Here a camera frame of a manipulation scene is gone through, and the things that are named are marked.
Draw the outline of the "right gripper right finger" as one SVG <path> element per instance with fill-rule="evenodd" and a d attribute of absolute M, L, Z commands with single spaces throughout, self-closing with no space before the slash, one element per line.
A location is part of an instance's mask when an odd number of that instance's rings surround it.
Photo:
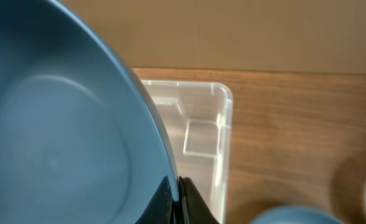
<path fill-rule="evenodd" d="M 192 179 L 179 177 L 178 224 L 219 224 Z"/>

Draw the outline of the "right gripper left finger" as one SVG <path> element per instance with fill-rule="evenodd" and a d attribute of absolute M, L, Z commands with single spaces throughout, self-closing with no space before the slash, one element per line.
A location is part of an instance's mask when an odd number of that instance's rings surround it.
<path fill-rule="evenodd" d="M 173 221 L 171 187 L 165 176 L 136 224 L 171 224 Z"/>

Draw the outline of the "clear plastic storage container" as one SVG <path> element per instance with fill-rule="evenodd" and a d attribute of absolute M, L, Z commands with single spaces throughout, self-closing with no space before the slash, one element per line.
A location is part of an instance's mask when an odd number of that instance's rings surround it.
<path fill-rule="evenodd" d="M 216 82 L 143 80 L 167 130 L 177 173 L 225 222 L 233 95 Z"/>

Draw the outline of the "blue bowl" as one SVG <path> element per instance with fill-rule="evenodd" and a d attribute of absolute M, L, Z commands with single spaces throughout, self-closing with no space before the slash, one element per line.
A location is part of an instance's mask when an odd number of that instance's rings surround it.
<path fill-rule="evenodd" d="M 251 224 L 343 224 L 336 217 L 303 206 L 278 206 L 258 214 Z"/>
<path fill-rule="evenodd" d="M 0 223 L 136 223 L 179 203 L 142 82 L 59 1 L 0 1 Z"/>

